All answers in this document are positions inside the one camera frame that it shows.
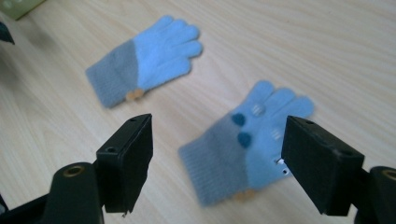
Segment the glove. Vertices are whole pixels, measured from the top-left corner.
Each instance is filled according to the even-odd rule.
[[[290,175],[280,160],[286,117],[312,112],[308,98],[258,82],[240,106],[178,152],[200,204],[212,205]]]
[[[133,100],[145,91],[188,74],[190,59],[203,48],[198,36],[196,26],[164,16],[110,51],[88,68],[86,75],[103,106]]]

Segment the gray cuff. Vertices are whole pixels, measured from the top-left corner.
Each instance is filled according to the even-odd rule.
[[[134,41],[128,40],[86,70],[88,80],[103,106],[112,107],[121,103],[128,91],[137,88],[137,66]]]
[[[248,188],[246,150],[237,142],[238,133],[239,127],[226,115],[178,152],[203,206]]]

